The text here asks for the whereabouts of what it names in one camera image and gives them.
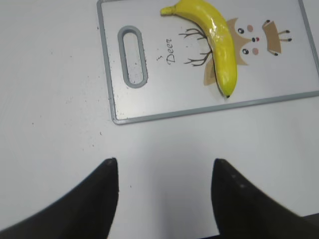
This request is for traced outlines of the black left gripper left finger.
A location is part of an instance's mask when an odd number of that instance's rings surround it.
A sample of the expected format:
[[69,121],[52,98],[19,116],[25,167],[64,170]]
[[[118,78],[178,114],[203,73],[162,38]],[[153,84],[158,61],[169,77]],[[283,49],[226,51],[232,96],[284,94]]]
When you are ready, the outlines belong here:
[[2,239],[106,239],[118,204],[118,163],[104,160],[62,198],[1,230]]

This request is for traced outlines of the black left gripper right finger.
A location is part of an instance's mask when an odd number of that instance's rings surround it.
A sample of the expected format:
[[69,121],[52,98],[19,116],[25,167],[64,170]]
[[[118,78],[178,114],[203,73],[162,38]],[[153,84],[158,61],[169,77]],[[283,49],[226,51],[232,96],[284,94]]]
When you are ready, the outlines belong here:
[[318,226],[288,210],[227,160],[214,160],[211,201],[219,239],[317,239]]

